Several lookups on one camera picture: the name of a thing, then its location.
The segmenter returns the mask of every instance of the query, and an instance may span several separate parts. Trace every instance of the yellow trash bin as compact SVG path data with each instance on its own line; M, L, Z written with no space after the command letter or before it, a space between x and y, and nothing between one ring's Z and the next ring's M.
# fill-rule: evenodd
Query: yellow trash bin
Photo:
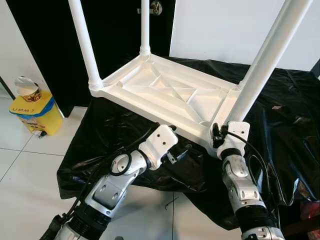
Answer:
M41 94L36 102L27 102L18 96L10 106L10 113L17 115L30 132L37 130L54 135L63 119L52 94L48 91L42 91Z

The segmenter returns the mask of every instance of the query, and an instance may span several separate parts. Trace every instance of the white wall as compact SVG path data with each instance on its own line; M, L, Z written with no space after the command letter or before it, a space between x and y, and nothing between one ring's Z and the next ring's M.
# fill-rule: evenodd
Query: white wall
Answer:
M0 76L15 96L14 81L19 76L32 79L41 89L48 91L6 0L0 0Z
M283 3L176 0L170 56L251 64ZM277 67L309 71L319 58L320 0L313 0Z

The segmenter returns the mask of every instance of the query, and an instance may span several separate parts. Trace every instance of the trash bin lid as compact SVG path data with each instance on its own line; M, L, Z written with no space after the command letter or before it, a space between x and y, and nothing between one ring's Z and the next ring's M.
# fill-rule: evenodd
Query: trash bin lid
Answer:
M26 102L21 96L18 96L10 106L10 112L13 114L35 115L41 113L48 104L52 94L48 91L41 92L40 100L36 102Z

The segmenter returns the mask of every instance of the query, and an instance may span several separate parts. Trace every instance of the black cable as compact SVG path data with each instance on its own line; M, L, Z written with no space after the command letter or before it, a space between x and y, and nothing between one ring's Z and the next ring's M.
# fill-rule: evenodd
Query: black cable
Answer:
M150 135L151 131L152 131L152 128L149 128L149 129L148 129L141 137L139 137L137 140L135 140L134 142L132 142L131 144L129 144L127 147L124 147L123 149L119 149L119 150L115 151L113 154L111 154L111 156L107 157L107 158L105 159L105 161L100 162L100 163L96 166L96 168L93 170L93 172L90 174L89 178L88 178L87 181L85 182L85 184L84 184L84 186L83 186L83 188L82 188L79 196L75 199L75 201L74 201L74 203L72 204L72 206L71 206L71 208L69 209L69 211L68 211L66 214L63 214L63 217L62 217L62 218L63 218L63 221L64 221L64 222L67 222L67 221L71 218L70 216L71 216L72 212L75 210L75 207L77 206L77 204L78 204L78 202L80 201L80 199L81 199L81 197L83 196L83 194L84 194L85 192L87 192L87 191L86 191L86 188L87 188L89 182L91 181L91 179L93 178L93 176L94 176L96 173L97 173L97 175L96 175L96 177L93 179L93 181L95 181L95 180L97 179L97 176L98 176L98 174L99 174L99 172L100 172L100 170L101 170L101 168L102 168L102 165L105 164L110 158L114 158L114 157L116 157L116 155L120 155L120 154L123 154L123 153L128 152L128 150L129 150L130 148L134 147L136 144L138 144L138 143L140 143L142 140L146 139L147 136Z
M131 122L125 122L124 125L129 126L131 128L130 131L133 131L138 136L141 135L141 132L139 131L139 129Z
M109 172L110 175L117 177L117 176L121 176L121 175L125 174L125 172L128 171L128 169L130 168L131 162L132 162L132 156L131 156L130 153L128 153L127 156L128 156L128 163L125 166L125 168L120 172L113 172L112 171L112 166L111 166L111 169L110 169L110 172Z
M249 143L247 140L245 140L244 138L242 138L241 136L238 136L237 134L234 134L232 132L229 132L229 131L223 131L222 132L223 134L229 134L239 140L241 140L242 142L244 142L245 144L247 144L249 147L252 148L252 150L256 153L256 155L258 156L255 156L256 159L259 161L260 165L261 165L261 168L262 168L262 171L263 171L263 174L265 175L265 181L266 181L266 187L267 187L267 192L270 193L270 182L269 182L269 177L268 177L268 170L267 170L267 166L265 164L265 161L263 159L263 157L261 156L261 154L258 152L258 150L251 144Z
M278 208L277 204L275 203L275 199L274 199L274 197L273 197L273 195L272 195L272 192L271 192L268 170L267 170L267 166L266 166L266 164L265 164L265 161L264 161L263 157L261 156L261 154L258 152L258 150L257 150L251 143L249 143L247 140L245 140L245 139L242 138L241 136L238 136L237 134L232 133L232 132L229 132L229 131L222 131L222 134L224 134L224 135L229 134L229 135L231 135L231 136L233 136L233 137L241 140L241 141L244 142L246 145L248 145L249 147L251 147L252 150L256 153L257 156L256 156L256 155L251 155L251 156L249 157L249 159L248 159L248 170L249 170L249 174L250 174L250 176L251 176L251 178L252 178L253 183L254 183L255 185L257 185L257 181L256 181L256 179L254 178L254 175L253 175L253 173L252 173L252 169L251 169L251 166L250 166L250 164L251 164L251 157L255 157L255 158L258 160L259 164L261 165L263 175L265 176L266 187L267 187L267 193L266 193L266 194L267 194L268 197L270 198L270 199L268 199L268 200L272 200L272 201L273 201L273 207L274 207L274 211L275 211L275 214L274 214L274 215L275 215L275 218L277 219L278 228L280 229L280 227L281 227L281 226L280 226L280 212L279 212L279 208Z
M72 219L74 217L74 215L76 214L76 210L78 209L78 206L76 206L74 208L74 211L68 216L65 217L64 221L62 222L62 224L65 224L67 221L69 221L70 219Z
M251 176L251 178L252 178L253 184L257 186L257 185L258 185L258 184L257 184L257 181L256 181L255 176L254 176L254 174L252 173L252 169L251 169L251 158L252 158L252 157L253 157L253 155L249 156L249 158L248 158L248 160L247 160L247 165L248 165L249 174L250 174L250 176Z

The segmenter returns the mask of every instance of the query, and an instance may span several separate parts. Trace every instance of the white cylindrical leg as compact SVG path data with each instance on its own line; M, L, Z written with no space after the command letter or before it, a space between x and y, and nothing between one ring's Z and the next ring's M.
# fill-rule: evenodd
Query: white cylindrical leg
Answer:
M244 79L224 124L243 121L286 50L312 0L286 0Z
M80 43L85 68L89 76L89 89L101 89L103 87L103 83L99 75L81 2L80 0L69 0L69 6L76 34Z
M150 55L150 3L149 0L141 0L141 46L140 55Z

